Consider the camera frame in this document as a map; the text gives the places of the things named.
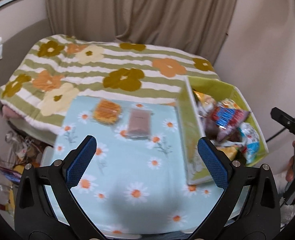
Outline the right hand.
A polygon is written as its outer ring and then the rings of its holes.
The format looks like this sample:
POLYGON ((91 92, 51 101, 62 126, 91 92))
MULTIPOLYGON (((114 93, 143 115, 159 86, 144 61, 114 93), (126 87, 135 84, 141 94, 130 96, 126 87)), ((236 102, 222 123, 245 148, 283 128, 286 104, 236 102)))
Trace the right hand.
POLYGON ((286 181, 287 182, 291 182, 294 178, 293 163, 294 163, 294 156, 292 156, 290 158, 289 163, 287 165, 287 172, 286 172, 286 181))

